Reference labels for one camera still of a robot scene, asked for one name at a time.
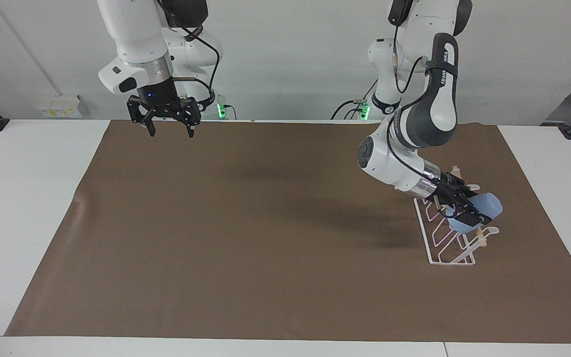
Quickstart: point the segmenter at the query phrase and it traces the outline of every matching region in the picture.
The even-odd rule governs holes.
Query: white wall
[[[328,118],[374,81],[367,48],[393,34],[387,5],[210,0],[205,26],[225,48],[216,87],[240,119]],[[57,90],[81,95],[91,117],[127,117],[127,96],[97,79],[115,47],[95,1],[0,0],[0,12],[3,115],[37,116],[34,95],[55,93],[43,68]],[[571,92],[571,1],[474,0],[458,42],[461,122],[539,124]]]

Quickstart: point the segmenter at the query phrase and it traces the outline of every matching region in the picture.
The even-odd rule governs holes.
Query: table
[[[108,124],[108,120],[13,120],[0,133],[0,336]],[[571,254],[571,141],[555,128],[499,129]],[[64,356],[91,351],[116,356],[145,351],[161,356],[562,356],[571,355],[571,345],[0,337],[0,355],[41,356],[55,351]]]

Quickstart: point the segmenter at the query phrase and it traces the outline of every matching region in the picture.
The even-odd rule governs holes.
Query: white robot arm
[[[378,39],[369,48],[369,59],[378,70],[378,86],[369,97],[370,118],[382,123],[363,140],[358,164],[370,176],[393,185],[410,196],[448,206],[442,214],[467,233],[501,213],[492,194],[473,204],[478,196],[457,176],[443,173],[417,150],[443,145],[457,125],[455,92],[460,33],[470,16],[470,0],[393,0],[389,21],[403,28],[402,37]],[[420,65],[426,77],[424,92],[401,106],[402,72]]]
[[[213,75],[224,55],[222,44],[204,31],[206,0],[98,0],[118,57],[98,77],[114,94],[138,91],[127,100],[133,122],[154,136],[154,117],[173,118],[193,137],[202,112],[218,98]],[[169,28],[162,28],[158,8]],[[208,76],[202,67],[214,65]]]

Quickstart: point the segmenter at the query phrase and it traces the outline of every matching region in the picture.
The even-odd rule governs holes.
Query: green led light
[[[220,118],[222,119],[226,118],[226,108],[224,108],[222,104],[217,103],[217,109],[218,111],[220,111]]]
[[[367,118],[369,117],[369,104],[365,103],[365,110],[360,113],[360,120],[367,120]]]

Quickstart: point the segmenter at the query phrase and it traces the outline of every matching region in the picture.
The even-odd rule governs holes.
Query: blue cup
[[[491,219],[495,219],[504,210],[499,199],[492,193],[478,194],[477,196],[470,197],[468,200],[473,203],[473,206],[475,206],[475,208],[480,213],[487,215]],[[451,207],[447,207],[445,213],[447,216],[450,216],[455,213],[455,210],[453,210]],[[453,228],[454,231],[460,232],[463,235],[472,232],[474,229],[482,226],[481,223],[478,223],[475,226],[471,227],[453,218],[449,219],[449,225],[451,228]]]

